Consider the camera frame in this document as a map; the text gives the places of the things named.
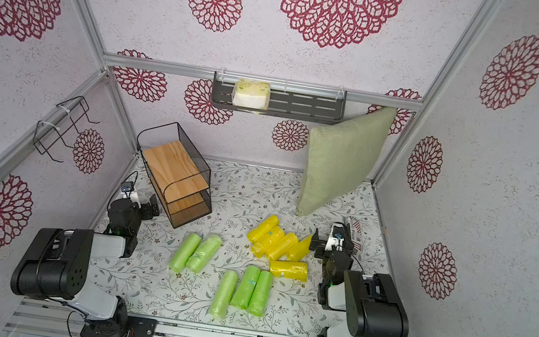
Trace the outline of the yellow bag roll front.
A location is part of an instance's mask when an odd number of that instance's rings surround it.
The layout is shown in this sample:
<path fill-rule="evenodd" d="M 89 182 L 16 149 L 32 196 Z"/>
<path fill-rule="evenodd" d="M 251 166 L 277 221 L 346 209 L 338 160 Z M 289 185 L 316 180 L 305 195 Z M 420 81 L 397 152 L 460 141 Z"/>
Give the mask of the yellow bag roll front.
<path fill-rule="evenodd" d="M 278 278 L 294 279 L 296 281 L 307 281 L 308 265 L 304 262 L 271 261 L 269 271 Z"/>

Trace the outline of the black wire wooden shelf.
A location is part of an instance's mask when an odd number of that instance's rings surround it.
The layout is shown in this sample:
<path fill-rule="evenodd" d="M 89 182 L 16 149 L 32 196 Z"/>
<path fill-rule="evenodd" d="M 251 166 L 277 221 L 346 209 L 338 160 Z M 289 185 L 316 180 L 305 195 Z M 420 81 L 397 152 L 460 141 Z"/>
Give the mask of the black wire wooden shelf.
<path fill-rule="evenodd" d="M 174 229 L 212 213 L 212 171 L 177 123 L 146 128 L 137 148 L 151 186 Z"/>

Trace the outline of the green bag roll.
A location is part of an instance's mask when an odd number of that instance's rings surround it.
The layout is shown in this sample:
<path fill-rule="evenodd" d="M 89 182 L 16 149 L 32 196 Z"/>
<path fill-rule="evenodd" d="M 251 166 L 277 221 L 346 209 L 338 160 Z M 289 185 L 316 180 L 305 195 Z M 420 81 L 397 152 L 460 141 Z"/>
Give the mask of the green bag roll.
<path fill-rule="evenodd" d="M 189 233 L 168 263 L 169 270 L 180 273 L 185 268 L 187 262 L 196 251 L 201 241 L 202 238 L 200 235 Z"/>
<path fill-rule="evenodd" d="M 268 298 L 273 284 L 273 275 L 269 271 L 260 273 L 247 310 L 256 317 L 262 317 L 268 305 Z"/>
<path fill-rule="evenodd" d="M 202 241 L 198 248 L 192 253 L 188 259 L 186 268 L 194 274 L 199 274 L 204 267 L 210 262 L 214 254 L 223 245 L 223 240 L 218 235 L 210 235 Z"/>
<path fill-rule="evenodd" d="M 253 265 L 247 267 L 237 290 L 233 294 L 230 305 L 238 309 L 247 309 L 251 300 L 251 296 L 257 285 L 258 277 L 260 277 L 261 270 Z"/>
<path fill-rule="evenodd" d="M 212 318 L 225 319 L 233 293 L 238 284 L 238 273 L 233 270 L 226 270 L 223 274 L 218 290 L 215 293 L 208 314 Z"/>

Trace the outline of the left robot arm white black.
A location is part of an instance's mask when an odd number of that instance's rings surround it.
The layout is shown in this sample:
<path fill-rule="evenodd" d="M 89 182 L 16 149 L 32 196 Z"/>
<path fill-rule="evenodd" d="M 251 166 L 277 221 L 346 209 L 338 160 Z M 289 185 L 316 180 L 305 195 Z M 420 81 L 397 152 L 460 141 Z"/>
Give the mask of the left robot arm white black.
<path fill-rule="evenodd" d="M 125 330 L 128 313 L 122 298 L 89 281 L 92 258 L 128 258 L 135 251 L 143 221 L 159 216 L 155 196 L 142 203 L 136 192 L 122 192 L 111 202 L 102 233 L 92 229 L 40 229 L 11 275 L 17 296 L 55 301 L 93 324 Z"/>

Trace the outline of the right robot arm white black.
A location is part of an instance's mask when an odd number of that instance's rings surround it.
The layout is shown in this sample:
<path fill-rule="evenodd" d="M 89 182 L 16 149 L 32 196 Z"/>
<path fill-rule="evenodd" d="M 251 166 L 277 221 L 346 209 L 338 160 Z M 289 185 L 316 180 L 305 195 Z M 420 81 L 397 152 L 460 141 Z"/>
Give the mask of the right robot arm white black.
<path fill-rule="evenodd" d="M 407 337 L 409 320 L 392 277 L 367 275 L 358 262 L 348 224 L 336 222 L 323 239 L 318 232 L 309 249 L 321 261 L 317 300 L 345 320 L 322 329 L 318 337 Z"/>

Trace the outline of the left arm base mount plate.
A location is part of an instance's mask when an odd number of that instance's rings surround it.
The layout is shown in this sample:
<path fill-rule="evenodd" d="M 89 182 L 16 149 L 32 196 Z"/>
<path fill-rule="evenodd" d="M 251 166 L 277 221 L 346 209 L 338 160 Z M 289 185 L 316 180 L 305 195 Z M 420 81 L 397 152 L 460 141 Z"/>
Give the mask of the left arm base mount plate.
<path fill-rule="evenodd" d="M 157 321 L 127 316 L 122 320 L 89 320 L 79 333 L 80 337 L 153 337 Z"/>

